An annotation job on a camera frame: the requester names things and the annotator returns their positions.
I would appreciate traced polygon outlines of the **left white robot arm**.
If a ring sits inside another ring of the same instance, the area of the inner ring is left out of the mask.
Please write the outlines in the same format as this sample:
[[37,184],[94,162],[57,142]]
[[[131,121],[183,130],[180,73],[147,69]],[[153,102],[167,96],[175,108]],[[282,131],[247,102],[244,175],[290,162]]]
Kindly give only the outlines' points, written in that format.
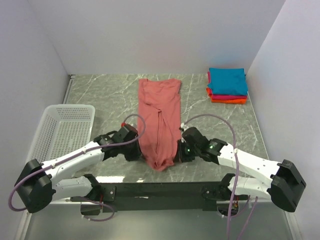
[[124,123],[120,130],[102,134],[84,147],[53,160],[28,161],[20,173],[14,189],[24,204],[24,210],[36,213],[51,202],[64,198],[86,198],[99,201],[101,184],[91,174],[73,178],[73,174],[90,165],[114,158],[119,154],[127,160],[141,156],[138,131]]

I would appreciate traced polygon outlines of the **salmon pink t shirt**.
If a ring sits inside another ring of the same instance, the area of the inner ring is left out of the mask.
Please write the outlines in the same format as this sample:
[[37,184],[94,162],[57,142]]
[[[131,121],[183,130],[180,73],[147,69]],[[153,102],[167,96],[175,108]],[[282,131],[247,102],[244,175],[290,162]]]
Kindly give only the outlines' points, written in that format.
[[156,171],[174,165],[181,139],[182,82],[172,78],[162,81],[140,79],[138,82],[138,142],[146,163]]

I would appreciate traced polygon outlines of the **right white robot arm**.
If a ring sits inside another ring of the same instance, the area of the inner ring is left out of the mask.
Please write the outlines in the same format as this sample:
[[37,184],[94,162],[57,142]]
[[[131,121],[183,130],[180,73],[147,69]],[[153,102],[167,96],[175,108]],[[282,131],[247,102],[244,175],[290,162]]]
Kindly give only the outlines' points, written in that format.
[[248,177],[227,174],[221,181],[219,193],[230,200],[246,195],[271,200],[278,208],[293,213],[307,186],[294,163],[267,160],[234,148],[230,143],[207,139],[195,127],[181,127],[178,160],[190,162],[199,157],[206,162],[230,167]]

